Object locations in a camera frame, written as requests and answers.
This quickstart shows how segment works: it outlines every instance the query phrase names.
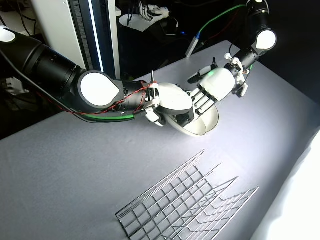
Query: white robotic hand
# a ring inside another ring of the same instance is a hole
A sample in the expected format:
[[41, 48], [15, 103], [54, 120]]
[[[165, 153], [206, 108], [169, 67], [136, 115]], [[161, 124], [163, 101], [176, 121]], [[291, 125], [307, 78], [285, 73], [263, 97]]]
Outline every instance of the white robotic hand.
[[158, 7], [157, 5], [147, 5], [139, 2], [139, 13], [140, 15], [147, 21], [154, 23], [168, 18], [169, 17], [169, 10], [166, 7]]

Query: metal dish rack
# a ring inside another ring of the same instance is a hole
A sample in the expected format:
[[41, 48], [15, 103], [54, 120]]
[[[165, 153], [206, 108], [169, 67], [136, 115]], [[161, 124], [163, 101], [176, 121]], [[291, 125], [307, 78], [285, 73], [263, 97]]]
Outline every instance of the metal dish rack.
[[213, 240], [259, 189], [220, 197], [238, 177], [214, 186], [216, 166], [196, 167], [204, 150], [115, 215], [129, 240]]

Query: green cable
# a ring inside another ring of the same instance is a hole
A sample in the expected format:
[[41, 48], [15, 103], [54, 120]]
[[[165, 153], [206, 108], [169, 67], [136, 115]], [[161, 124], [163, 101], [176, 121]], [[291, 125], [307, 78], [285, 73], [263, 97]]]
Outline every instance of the green cable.
[[133, 114], [125, 115], [125, 116], [97, 116], [97, 115], [86, 114], [85, 116], [92, 119], [102, 119], [102, 120], [123, 120], [123, 119], [135, 118]]
[[211, 19], [210, 21], [208, 21], [208, 22], [200, 29], [200, 31], [198, 32], [198, 35], [200, 35], [200, 33], [202, 32], [202, 30], [205, 29], [205, 27], [206, 27], [209, 23], [217, 20], [218, 18], [220, 18], [221, 16], [223, 16], [223, 15], [231, 12], [232, 10], [235, 10], [235, 9], [238, 9], [238, 8], [242, 8], [242, 7], [246, 7], [246, 6], [247, 6], [247, 5], [245, 5], [245, 4], [240, 4], [240, 5], [234, 6], [234, 7], [230, 8], [229, 10], [226, 10], [226, 11], [224, 11], [223, 13], [219, 14], [219, 15], [216, 16], [215, 18], [213, 18], [213, 19]]

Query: gray table surface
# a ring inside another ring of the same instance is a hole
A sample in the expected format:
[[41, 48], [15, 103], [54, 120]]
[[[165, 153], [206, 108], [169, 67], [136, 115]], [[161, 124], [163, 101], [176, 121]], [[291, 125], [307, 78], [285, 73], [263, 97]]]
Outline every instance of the gray table surface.
[[[155, 79], [191, 90], [188, 77], [212, 57], [224, 66], [229, 46], [166, 66]], [[218, 126], [203, 137], [144, 118], [89, 124], [60, 113], [0, 141], [0, 239], [124, 240], [115, 213], [202, 149], [207, 169], [223, 163], [221, 179], [240, 176], [226, 196], [260, 187], [217, 237], [249, 239], [320, 125], [320, 108], [258, 62], [247, 82], [245, 97], [218, 103]]]

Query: white light strip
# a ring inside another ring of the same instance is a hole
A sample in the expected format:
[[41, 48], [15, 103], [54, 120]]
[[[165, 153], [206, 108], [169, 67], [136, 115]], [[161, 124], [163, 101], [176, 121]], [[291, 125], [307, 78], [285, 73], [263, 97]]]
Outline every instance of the white light strip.
[[101, 72], [104, 73], [104, 66], [102, 65], [102, 58], [101, 58], [101, 53], [100, 53], [100, 46], [99, 46], [99, 41], [98, 41], [97, 29], [96, 29], [96, 21], [95, 21], [94, 9], [93, 9], [93, 7], [92, 7], [92, 1], [91, 1], [91, 0], [88, 0], [88, 2], [89, 2], [91, 22], [92, 22], [92, 27], [93, 27], [93, 34], [94, 34], [94, 39], [95, 39], [96, 50], [97, 50], [97, 52], [98, 52], [98, 58], [99, 58], [100, 68], [101, 68]]

